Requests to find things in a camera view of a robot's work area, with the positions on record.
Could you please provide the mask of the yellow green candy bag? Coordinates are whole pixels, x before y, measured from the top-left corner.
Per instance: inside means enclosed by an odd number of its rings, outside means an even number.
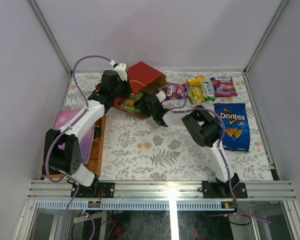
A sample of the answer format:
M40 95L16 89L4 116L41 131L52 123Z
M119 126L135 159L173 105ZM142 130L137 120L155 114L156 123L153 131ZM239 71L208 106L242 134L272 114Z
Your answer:
M124 100L123 102L121 102L119 104L119 106L127 111L128 113L131 114L140 114L141 111L139 109L137 109L134 104L135 102L139 101L144 95L146 94L145 91L138 91L134 94L131 94L129 98L127 98L126 100Z

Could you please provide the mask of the red paper bag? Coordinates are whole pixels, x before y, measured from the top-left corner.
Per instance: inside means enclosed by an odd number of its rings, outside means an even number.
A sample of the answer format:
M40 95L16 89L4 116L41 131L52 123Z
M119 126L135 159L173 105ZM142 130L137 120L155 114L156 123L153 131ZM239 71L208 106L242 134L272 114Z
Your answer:
M127 70L132 93L130 97L138 92L155 94L158 88L167 84L166 75L159 70L151 67L143 61L140 61Z

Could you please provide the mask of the purple candy bag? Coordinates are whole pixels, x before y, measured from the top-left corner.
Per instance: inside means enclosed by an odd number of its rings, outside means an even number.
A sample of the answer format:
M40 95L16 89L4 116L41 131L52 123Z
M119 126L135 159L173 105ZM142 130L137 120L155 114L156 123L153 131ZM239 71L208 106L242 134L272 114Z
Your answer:
M184 99L188 97L188 86L186 83L183 84L167 84L166 98L165 100Z
M238 95L232 77L212 77L210 80L216 98L236 97Z

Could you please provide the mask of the yellow snack bag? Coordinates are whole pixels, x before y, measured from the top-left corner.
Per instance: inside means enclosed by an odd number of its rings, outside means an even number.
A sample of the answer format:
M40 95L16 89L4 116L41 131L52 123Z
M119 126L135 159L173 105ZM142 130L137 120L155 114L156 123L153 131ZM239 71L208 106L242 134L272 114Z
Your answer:
M188 80L187 83L190 87L192 87L192 86L196 86L196 85L204 85L205 80L206 80L205 76L201 75L197 78Z

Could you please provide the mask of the blue silver chips bag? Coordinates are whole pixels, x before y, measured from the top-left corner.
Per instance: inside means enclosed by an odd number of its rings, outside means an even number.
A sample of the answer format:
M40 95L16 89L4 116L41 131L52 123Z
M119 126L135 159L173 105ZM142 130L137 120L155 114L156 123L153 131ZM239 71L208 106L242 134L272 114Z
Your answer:
M250 149L250 127L245 103L215 103L214 111L225 126L223 148L230 151L248 152Z

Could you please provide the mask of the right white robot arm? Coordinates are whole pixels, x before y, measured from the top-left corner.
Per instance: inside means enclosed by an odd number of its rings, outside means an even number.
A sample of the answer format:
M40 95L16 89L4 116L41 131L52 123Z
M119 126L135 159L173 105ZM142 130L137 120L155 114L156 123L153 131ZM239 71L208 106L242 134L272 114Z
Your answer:
M194 142L207 152L212 161L215 177L220 183L218 192L223 197L230 197L236 191L236 185L231 181L234 176L223 148L225 124L214 111L196 105L192 109L165 108L158 94L146 94L133 106L155 123L162 127L185 127Z

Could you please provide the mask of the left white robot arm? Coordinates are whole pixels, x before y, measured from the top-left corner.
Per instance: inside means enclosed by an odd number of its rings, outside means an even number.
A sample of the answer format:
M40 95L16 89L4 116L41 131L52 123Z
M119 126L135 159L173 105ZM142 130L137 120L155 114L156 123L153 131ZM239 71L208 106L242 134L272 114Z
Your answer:
M82 163L80 142L88 130L115 105L116 99L126 99L132 93L124 70L105 70L98 89L85 99L83 107L67 124L50 129L45 135L45 172L49 180L57 183L49 174L49 168L67 175L82 186L88 197L95 197L100 190L95 173Z

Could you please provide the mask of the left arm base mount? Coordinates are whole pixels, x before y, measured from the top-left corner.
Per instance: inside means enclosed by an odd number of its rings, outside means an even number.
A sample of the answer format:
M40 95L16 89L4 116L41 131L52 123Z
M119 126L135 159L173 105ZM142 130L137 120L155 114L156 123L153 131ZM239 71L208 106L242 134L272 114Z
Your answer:
M112 199L115 193L114 182L98 182L95 185L86 187L79 185L76 198L93 198L93 199Z

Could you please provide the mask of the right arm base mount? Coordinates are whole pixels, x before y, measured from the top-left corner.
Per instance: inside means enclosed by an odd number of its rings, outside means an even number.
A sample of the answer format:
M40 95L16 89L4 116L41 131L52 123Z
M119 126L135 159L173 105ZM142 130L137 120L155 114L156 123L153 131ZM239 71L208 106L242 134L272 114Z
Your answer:
M203 197L205 199L230 199L233 195L229 183L217 181L202 181L201 183ZM231 186L234 196L237 199L247 199L248 192L244 182L239 181Z

